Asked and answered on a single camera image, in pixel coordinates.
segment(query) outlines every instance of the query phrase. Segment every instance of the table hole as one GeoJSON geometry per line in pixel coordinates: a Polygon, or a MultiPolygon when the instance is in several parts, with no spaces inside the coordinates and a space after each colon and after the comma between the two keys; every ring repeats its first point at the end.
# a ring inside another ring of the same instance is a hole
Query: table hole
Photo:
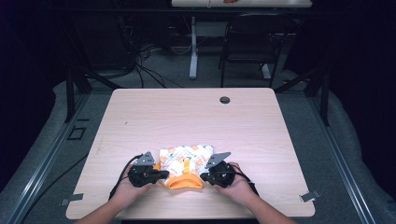
{"type": "Polygon", "coordinates": [[[227,96],[222,96],[222,97],[220,97],[220,101],[222,104],[227,105],[228,103],[230,103],[231,100],[227,96]]]}

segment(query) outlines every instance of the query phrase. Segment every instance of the person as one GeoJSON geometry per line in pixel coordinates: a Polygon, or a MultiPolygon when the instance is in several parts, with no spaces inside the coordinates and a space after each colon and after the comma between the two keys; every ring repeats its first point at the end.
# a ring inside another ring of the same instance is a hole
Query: person
{"type": "MultiPolygon", "coordinates": [[[[238,163],[230,162],[236,172],[241,173],[238,163]]],[[[130,165],[123,177],[126,177],[132,165],[130,165]]],[[[77,224],[110,223],[111,220],[122,210],[132,204],[140,195],[149,191],[152,184],[141,188],[134,187],[128,178],[123,178],[117,187],[114,196],[105,204],[78,220],[77,224]]],[[[246,179],[236,175],[233,183],[228,188],[215,185],[214,188],[222,195],[230,197],[234,202],[245,206],[262,223],[296,223],[291,218],[276,210],[271,204],[253,192],[246,179]]]]}

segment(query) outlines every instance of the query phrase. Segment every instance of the black chair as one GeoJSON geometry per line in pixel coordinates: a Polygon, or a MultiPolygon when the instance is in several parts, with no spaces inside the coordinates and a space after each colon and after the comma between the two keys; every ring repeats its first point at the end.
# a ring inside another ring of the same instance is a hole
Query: black chair
{"type": "Polygon", "coordinates": [[[224,85],[225,63],[256,63],[263,67],[272,63],[269,87],[276,74],[277,61],[292,27],[291,18],[284,15],[243,13],[228,22],[221,52],[221,87],[224,85]]]}

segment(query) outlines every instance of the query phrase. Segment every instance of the table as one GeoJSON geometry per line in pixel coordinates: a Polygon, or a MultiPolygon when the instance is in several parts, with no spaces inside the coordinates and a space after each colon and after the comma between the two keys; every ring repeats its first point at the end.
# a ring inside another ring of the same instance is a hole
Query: table
{"type": "MultiPolygon", "coordinates": [[[[239,0],[235,3],[224,3],[223,0],[172,0],[172,7],[311,7],[310,0],[239,0]]],[[[196,48],[196,22],[191,19],[191,64],[190,79],[196,79],[198,53],[196,48]]]]}
{"type": "MultiPolygon", "coordinates": [[[[300,164],[271,89],[136,89],[115,90],[93,141],[66,216],[84,217],[108,199],[125,163],[150,151],[206,144],[215,153],[232,152],[261,197],[289,217],[315,214],[300,164]],[[228,97],[228,104],[221,97],[228,97]]],[[[250,218],[244,207],[202,189],[167,189],[155,185],[121,219],[250,218]]]]}

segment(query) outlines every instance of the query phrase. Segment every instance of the garment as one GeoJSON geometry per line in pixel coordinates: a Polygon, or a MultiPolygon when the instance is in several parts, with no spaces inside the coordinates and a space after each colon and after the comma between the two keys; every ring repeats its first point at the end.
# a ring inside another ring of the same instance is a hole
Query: garment
{"type": "Polygon", "coordinates": [[[213,155],[213,147],[194,145],[169,147],[160,150],[161,170],[169,171],[163,184],[169,189],[194,188],[201,189],[205,182],[201,173],[207,173],[206,163],[213,155]]]}

